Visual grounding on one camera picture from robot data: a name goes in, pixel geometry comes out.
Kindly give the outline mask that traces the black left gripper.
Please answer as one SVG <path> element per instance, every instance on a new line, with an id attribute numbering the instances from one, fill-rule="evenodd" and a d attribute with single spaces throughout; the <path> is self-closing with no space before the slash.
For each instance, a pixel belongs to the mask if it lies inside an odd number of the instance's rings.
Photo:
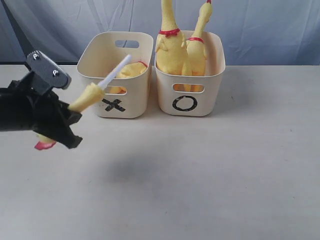
<path id="1" fill-rule="evenodd" d="M 25 130 L 57 140 L 68 149 L 74 149 L 82 142 L 83 138 L 75 135 L 70 128 L 82 118 L 80 112 L 72 110 L 52 90 L 41 95 L 32 89 L 25 95 Z"/>

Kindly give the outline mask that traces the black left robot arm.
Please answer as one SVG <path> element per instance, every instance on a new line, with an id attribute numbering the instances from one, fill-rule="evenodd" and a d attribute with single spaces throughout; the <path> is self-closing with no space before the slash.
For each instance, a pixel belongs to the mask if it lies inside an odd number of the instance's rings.
<path id="1" fill-rule="evenodd" d="M 40 95 L 20 80 L 13 80 L 0 89 L 0 130 L 33 131 L 69 149 L 76 148 L 82 137 L 73 133 L 70 125 L 77 123 L 81 113 L 68 109 L 53 91 Z"/>

